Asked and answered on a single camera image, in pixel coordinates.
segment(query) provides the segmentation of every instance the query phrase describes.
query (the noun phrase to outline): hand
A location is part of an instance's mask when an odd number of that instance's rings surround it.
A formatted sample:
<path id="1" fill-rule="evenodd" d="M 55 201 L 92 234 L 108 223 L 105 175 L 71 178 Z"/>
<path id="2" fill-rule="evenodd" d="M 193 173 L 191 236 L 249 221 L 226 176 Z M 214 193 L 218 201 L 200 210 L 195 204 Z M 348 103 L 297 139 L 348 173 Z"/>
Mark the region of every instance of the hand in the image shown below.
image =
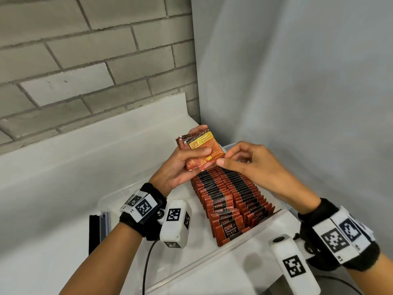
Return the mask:
<path id="1" fill-rule="evenodd" d="M 198 133 L 207 129 L 207 125 L 199 125 L 189 131 Z M 211 148 L 196 148 L 192 150 L 180 150 L 176 148 L 167 161 L 150 178 L 149 182 L 157 188 L 164 197 L 167 197 L 172 189 L 187 182 L 200 173 L 199 169 L 187 170 L 185 162 L 189 158 L 203 157 L 211 153 Z"/>
<path id="2" fill-rule="evenodd" d="M 321 201 L 263 145 L 239 142 L 217 160 L 217 165 L 242 173 L 302 214 L 317 208 Z"/>

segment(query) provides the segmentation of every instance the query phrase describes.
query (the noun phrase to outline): right hand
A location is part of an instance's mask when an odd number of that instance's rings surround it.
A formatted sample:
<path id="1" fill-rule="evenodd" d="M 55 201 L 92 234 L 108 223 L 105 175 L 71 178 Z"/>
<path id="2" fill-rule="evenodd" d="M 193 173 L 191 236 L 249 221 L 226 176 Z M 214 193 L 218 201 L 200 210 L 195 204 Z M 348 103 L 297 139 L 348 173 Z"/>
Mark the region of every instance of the right hand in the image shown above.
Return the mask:
<path id="1" fill-rule="evenodd" d="M 217 165 L 242 173 L 300 213 L 311 212 L 320 203 L 320 198 L 297 180 L 263 145 L 239 142 L 228 150 L 224 158 L 217 160 Z"/>

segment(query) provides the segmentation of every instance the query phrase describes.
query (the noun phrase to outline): yellow label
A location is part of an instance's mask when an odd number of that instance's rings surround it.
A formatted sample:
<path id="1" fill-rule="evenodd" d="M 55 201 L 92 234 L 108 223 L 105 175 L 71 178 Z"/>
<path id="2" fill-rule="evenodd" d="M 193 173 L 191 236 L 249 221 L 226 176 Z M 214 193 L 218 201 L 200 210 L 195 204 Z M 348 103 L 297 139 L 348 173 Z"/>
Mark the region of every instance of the yellow label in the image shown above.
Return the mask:
<path id="1" fill-rule="evenodd" d="M 211 131 L 208 131 L 203 136 L 200 136 L 195 141 L 191 142 L 190 143 L 190 148 L 191 149 L 198 148 L 199 146 L 201 146 L 202 144 L 206 143 L 208 140 L 211 140 L 212 138 L 213 138 L 213 134 L 211 133 Z"/>

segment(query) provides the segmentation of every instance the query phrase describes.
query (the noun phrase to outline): white wall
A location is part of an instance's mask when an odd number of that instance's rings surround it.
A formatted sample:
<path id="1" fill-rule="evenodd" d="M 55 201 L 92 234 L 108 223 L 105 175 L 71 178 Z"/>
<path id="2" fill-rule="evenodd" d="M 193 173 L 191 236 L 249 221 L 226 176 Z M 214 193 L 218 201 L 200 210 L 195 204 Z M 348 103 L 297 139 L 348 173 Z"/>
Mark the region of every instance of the white wall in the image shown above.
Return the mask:
<path id="1" fill-rule="evenodd" d="M 202 122 L 263 143 L 393 257 L 393 0 L 192 0 Z"/>

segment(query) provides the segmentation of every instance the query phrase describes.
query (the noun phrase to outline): wrist strap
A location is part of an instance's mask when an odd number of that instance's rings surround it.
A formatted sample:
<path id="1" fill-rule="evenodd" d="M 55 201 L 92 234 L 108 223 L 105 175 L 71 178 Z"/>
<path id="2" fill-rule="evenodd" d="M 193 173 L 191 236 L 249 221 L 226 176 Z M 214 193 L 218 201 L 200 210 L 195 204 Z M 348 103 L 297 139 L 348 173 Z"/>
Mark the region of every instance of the wrist strap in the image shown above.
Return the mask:
<path id="1" fill-rule="evenodd" d="M 157 221 L 157 210 L 165 209 L 166 198 L 151 183 L 145 183 L 133 194 L 120 211 L 120 222 L 136 230 L 148 241 L 160 238 L 161 225 Z"/>
<path id="2" fill-rule="evenodd" d="M 372 231 L 345 208 L 322 199 L 316 210 L 298 217 L 302 221 L 300 236 L 315 254 L 308 260 L 314 267 L 331 271 L 343 265 L 366 271 L 378 259 L 380 249 Z"/>

